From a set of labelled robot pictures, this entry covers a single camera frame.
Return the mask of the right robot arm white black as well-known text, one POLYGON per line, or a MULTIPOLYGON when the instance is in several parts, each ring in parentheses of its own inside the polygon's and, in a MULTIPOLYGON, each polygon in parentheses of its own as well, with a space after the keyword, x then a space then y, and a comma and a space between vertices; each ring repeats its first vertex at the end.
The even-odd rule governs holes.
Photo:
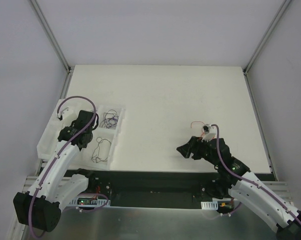
POLYGON ((278 240, 301 240, 301 210, 267 187, 243 162, 232 156, 223 138, 203 140, 192 136, 176 149, 184 158, 204 159, 218 172, 218 178, 205 186, 216 199, 237 199, 259 216, 278 240))

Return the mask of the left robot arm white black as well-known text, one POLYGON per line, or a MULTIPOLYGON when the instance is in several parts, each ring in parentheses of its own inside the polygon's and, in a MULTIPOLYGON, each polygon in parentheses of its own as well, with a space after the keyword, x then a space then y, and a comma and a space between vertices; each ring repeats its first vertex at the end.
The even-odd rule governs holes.
POLYGON ((13 198, 19 223, 52 232, 63 210, 79 193, 90 195, 96 190, 96 182, 85 174, 76 173, 63 185, 60 182, 71 162, 92 141, 98 124, 95 112, 80 110, 77 119, 60 131, 55 151, 36 181, 13 198))

